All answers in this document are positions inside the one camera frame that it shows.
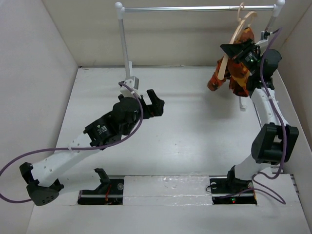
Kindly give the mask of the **orange camouflage trousers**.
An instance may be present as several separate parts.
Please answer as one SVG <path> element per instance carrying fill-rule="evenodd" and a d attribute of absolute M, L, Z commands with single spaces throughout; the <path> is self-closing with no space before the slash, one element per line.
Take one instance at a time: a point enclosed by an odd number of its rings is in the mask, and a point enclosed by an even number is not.
<path fill-rule="evenodd" d="M 232 59 L 228 59 L 224 78 L 219 80 L 217 75 L 219 74 L 222 60 L 223 59 L 217 61 L 215 72 L 207 83 L 209 90 L 216 91 L 228 80 L 229 89 L 231 89 L 236 96 L 247 97 L 249 91 L 247 90 L 246 85 L 250 76 L 250 71 L 243 63 L 235 63 Z"/>

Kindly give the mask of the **beige wooden hanger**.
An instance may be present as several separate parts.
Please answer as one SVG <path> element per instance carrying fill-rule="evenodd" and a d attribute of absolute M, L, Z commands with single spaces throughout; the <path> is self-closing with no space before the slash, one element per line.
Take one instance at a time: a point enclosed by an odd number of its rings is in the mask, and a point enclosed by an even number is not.
<path fill-rule="evenodd" d="M 253 20 L 255 17 L 257 17 L 257 12 L 255 11 L 250 11 L 248 12 L 244 18 L 241 18 L 240 17 L 240 11 L 245 9 L 245 5 L 244 3 L 242 2 L 239 6 L 239 9 L 237 11 L 237 22 L 238 22 L 238 26 L 235 30 L 235 32 L 233 33 L 231 39 L 230 39 L 230 42 L 229 44 L 233 44 L 234 41 L 239 38 L 242 34 L 242 31 L 243 29 L 245 28 L 245 23 L 246 23 L 246 20 L 247 19 L 250 19 L 250 23 L 248 24 L 248 27 L 251 26 Z M 221 65 L 220 65 L 220 68 L 219 68 L 219 71 L 218 71 L 218 75 L 217 75 L 217 78 L 219 80 L 223 80 L 224 79 L 224 75 L 225 75 L 225 70 L 226 70 L 226 67 L 227 67 L 227 63 L 228 63 L 228 55 L 224 54 L 223 58 L 222 58 L 222 61 L 221 61 Z"/>

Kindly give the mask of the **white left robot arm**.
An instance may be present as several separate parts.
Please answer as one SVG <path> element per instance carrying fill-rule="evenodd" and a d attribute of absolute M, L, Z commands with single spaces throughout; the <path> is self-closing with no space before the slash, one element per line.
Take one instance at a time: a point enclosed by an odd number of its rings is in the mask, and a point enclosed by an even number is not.
<path fill-rule="evenodd" d="M 103 168 L 95 168 L 84 175 L 70 175 L 67 171 L 106 146 L 117 145 L 131 136 L 143 119 L 163 115 L 165 102 L 152 89 L 147 90 L 147 94 L 151 100 L 149 105 L 143 97 L 119 95 L 119 102 L 112 110 L 87 125 L 82 134 L 70 143 L 68 150 L 55 152 L 34 164 L 26 162 L 20 165 L 19 170 L 34 204 L 47 205 L 60 194 L 79 190 L 108 194 L 112 181 Z"/>

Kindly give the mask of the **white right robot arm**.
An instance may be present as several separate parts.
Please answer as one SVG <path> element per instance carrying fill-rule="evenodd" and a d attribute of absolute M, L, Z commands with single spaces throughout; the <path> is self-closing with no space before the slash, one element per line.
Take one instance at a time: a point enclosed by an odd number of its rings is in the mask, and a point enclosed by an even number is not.
<path fill-rule="evenodd" d="M 263 169 L 288 162 L 299 130 L 285 120 L 275 98 L 272 75 L 282 60 L 281 54 L 275 49 L 266 49 L 262 54 L 251 39 L 220 47 L 235 63 L 242 63 L 250 71 L 246 87 L 261 123 L 251 154 L 228 171 L 224 184 L 229 191 L 237 192 L 247 188 L 252 176 Z"/>

